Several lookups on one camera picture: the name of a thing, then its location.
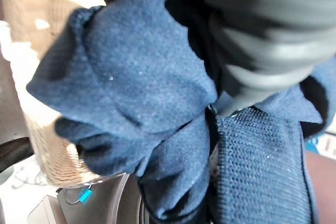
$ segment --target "woven basket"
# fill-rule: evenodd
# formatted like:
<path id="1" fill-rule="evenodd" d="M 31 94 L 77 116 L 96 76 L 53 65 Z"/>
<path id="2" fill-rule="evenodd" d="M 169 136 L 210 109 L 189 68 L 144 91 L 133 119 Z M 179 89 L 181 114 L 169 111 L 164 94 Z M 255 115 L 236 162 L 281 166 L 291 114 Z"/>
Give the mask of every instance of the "woven basket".
<path id="1" fill-rule="evenodd" d="M 74 145 L 55 134 L 54 122 L 60 115 L 28 94 L 25 86 L 73 9 L 102 4 L 103 0 L 4 0 L 5 18 L 13 40 L 11 44 L 2 45 L 4 56 L 11 62 L 16 90 L 41 170 L 51 184 L 59 187 L 81 186 L 100 177 L 79 159 Z"/>

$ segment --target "blue knit fabric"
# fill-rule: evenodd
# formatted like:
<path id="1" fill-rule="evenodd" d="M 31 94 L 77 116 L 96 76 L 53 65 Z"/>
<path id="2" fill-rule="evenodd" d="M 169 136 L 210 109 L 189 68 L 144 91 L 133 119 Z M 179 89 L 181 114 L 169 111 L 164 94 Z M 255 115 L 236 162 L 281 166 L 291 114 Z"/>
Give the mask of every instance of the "blue knit fabric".
<path id="1" fill-rule="evenodd" d="M 217 93 L 165 2 L 75 11 L 27 88 L 63 114 L 56 132 L 93 172 L 136 174 L 153 217 L 185 223 L 208 188 L 204 111 Z"/>
<path id="2" fill-rule="evenodd" d="M 138 176 L 158 223 L 204 224 L 204 111 L 217 93 L 200 59 L 207 62 L 208 55 L 191 46 L 206 37 L 191 36 L 187 25 L 199 17 L 181 18 L 185 9 L 177 2 L 115 0 L 75 11 L 27 89 L 62 113 L 56 132 L 83 148 L 92 171 Z M 335 59 L 326 64 L 300 86 L 258 104 L 264 112 L 246 109 L 217 120 L 227 164 L 219 224 L 312 223 L 299 121 L 316 126 L 304 128 L 310 136 L 334 114 Z M 309 89 L 312 83 L 320 89 Z"/>
<path id="3" fill-rule="evenodd" d="M 218 223 L 317 223 L 299 122 L 248 108 L 217 125 Z"/>

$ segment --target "textured knit fabric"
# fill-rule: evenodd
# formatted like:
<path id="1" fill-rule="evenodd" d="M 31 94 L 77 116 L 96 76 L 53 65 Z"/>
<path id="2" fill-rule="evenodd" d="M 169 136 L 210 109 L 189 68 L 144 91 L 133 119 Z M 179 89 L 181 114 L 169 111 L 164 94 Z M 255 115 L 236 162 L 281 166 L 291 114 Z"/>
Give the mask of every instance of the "textured knit fabric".
<path id="1" fill-rule="evenodd" d="M 207 191 L 204 110 L 217 93 L 165 1 L 79 9 L 28 91 L 64 115 L 56 131 L 92 171 L 136 174 L 152 215 L 184 223 Z"/>
<path id="2" fill-rule="evenodd" d="M 216 67 L 208 64 L 211 50 L 207 49 L 212 44 L 204 30 L 206 12 L 197 9 L 197 2 L 191 6 L 195 9 L 183 0 L 114 0 L 106 8 L 79 9 L 27 87 L 63 114 L 57 133 L 82 147 L 92 171 L 138 176 L 146 206 L 158 223 L 205 222 L 209 130 L 204 110 L 217 99 L 213 81 L 217 78 L 212 71 Z M 323 79 L 331 76 L 324 69 L 310 78 L 329 90 L 333 79 Z M 229 171 L 223 171 L 227 178 L 238 180 L 230 183 L 222 173 L 219 224 L 227 220 L 288 223 L 289 219 L 312 223 L 299 121 L 326 125 L 334 112 L 328 105 L 332 92 L 324 94 L 327 102 L 319 106 L 310 91 L 297 86 L 286 91 L 298 94 L 293 104 L 290 96 L 280 93 L 258 105 L 269 114 L 247 109 L 237 119 L 218 120 L 223 121 L 218 123 L 221 153 L 230 164 Z M 282 101 L 285 107 L 300 106 L 307 112 L 289 119 Z M 327 116 L 320 109 L 327 110 Z M 279 151 L 275 151 L 281 147 L 277 142 L 283 144 Z M 287 188 L 290 182 L 294 185 Z M 265 188 L 258 188 L 259 183 Z M 270 188 L 279 188 L 279 197 Z M 293 190 L 298 191 L 297 199 Z M 294 205 L 299 209 L 290 214 Z M 271 222 L 267 218 L 273 211 L 279 211 L 278 219 Z M 280 212 L 288 219 L 282 221 Z"/>
<path id="3" fill-rule="evenodd" d="M 299 122 L 248 108 L 217 124 L 218 223 L 317 223 Z"/>

